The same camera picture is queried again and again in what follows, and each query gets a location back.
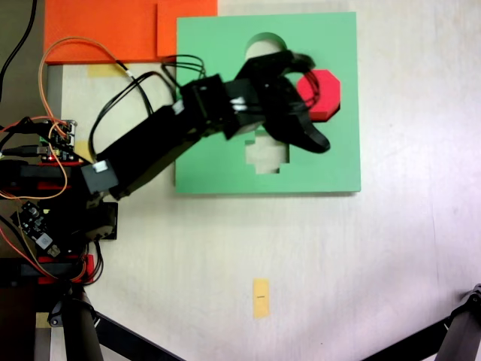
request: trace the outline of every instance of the circular hole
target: circular hole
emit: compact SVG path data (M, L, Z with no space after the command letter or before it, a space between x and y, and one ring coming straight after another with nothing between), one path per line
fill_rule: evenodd
M287 50L286 42L272 32L263 32L253 36L247 42L246 59L268 55Z

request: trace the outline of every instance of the robotic arm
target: robotic arm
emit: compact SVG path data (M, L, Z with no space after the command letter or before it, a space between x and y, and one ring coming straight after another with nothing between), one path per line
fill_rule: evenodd
M38 229L36 239L48 235L49 244L44 251L49 255L76 252L86 242L113 232L116 205L103 202L104 196L111 194L120 200L131 195L192 145L219 132L231 139L264 126L278 141L324 153L329 150L329 141L309 116L310 107L319 100L319 84L310 73L313 67L309 56L287 50L248 60L237 77L227 83L214 75L182 86L182 100L158 109L96 155L94 164L66 166L69 188L59 197L39 202L38 206L25 204L20 215L22 221ZM312 99L305 102L285 77L292 72L309 79ZM142 157L132 152L139 148ZM64 182L57 167L22 161L1 161L0 173L7 174L0 179L0 189L13 194L44 196L46 192L51 194L52 187L46 190L40 185L60 187ZM50 212L42 215L41 221L32 217L43 214L43 209Z

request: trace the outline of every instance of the black metal leg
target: black metal leg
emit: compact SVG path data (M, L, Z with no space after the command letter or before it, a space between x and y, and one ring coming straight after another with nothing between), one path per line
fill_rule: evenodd
M185 361L166 349L97 313L98 340L113 352L131 361Z
M423 361L439 351L447 333L445 325L449 325L449 317L364 359L364 361Z
M92 312L84 303L66 300L62 322L68 361L104 361Z
M481 323L468 309L452 320L436 361L475 361L480 341Z

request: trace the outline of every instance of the circuit board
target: circuit board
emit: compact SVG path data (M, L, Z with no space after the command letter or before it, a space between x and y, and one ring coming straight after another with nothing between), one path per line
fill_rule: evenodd
M60 136L57 132L52 134L52 140L55 144L64 144L65 148L70 151L61 150L58 147L53 146L53 151L55 155L59 158L60 162L78 162L78 156L74 155L75 147L75 129L77 127L77 122L75 120L65 120L66 125L59 125L59 128L67 135L66 138ZM40 137L40 142L42 147L47 148L47 154L41 157L43 163L56 163L55 157L52 154L52 150L48 146L48 141Z
M17 214L12 216L12 220L18 226ZM43 251L57 257L61 250L53 243L53 239L48 229L44 212L31 202L22 206L20 213L20 223L23 232L29 236Z

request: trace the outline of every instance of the cross-shaped hole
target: cross-shaped hole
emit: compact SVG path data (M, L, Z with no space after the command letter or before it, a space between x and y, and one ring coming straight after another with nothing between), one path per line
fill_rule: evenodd
M289 146L264 130L256 131L256 139L246 141L246 161L256 167L256 174L279 173L280 165L289 163Z

